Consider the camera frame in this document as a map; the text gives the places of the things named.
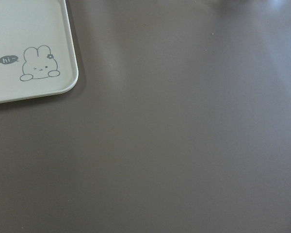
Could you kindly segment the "cream tray with bunny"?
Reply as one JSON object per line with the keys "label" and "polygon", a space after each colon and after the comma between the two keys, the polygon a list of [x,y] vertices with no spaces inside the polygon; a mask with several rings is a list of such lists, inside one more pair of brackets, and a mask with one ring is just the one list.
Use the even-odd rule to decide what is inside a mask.
{"label": "cream tray with bunny", "polygon": [[78,80],[64,0],[0,0],[0,103],[62,94]]}

